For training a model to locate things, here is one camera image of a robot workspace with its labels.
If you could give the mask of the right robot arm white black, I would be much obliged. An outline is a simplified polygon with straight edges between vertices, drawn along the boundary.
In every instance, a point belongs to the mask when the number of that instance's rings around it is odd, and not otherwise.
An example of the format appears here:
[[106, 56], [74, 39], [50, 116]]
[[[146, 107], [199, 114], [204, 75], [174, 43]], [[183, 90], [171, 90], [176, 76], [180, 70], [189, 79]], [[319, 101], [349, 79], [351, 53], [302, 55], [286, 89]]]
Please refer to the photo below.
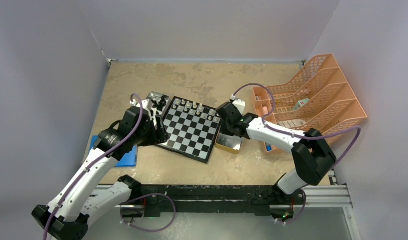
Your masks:
[[294, 169], [283, 175], [273, 187], [272, 196], [280, 204], [286, 203], [297, 190], [317, 186], [337, 162], [337, 157], [322, 134], [281, 127], [253, 113], [243, 115], [233, 102], [225, 102], [216, 109], [230, 135], [264, 142], [292, 155]]

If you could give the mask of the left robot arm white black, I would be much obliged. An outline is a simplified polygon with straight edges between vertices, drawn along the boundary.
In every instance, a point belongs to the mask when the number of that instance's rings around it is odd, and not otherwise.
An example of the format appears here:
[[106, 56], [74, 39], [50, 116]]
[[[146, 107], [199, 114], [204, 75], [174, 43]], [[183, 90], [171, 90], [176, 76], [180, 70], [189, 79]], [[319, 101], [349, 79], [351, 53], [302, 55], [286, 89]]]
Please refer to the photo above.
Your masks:
[[121, 120], [101, 131], [80, 169], [48, 204], [37, 205], [32, 216], [43, 228], [43, 239], [81, 240], [89, 227], [111, 208], [145, 198], [142, 184], [122, 176], [105, 193], [90, 195], [102, 178], [134, 147], [147, 147], [168, 140], [161, 115], [140, 104], [128, 108]]

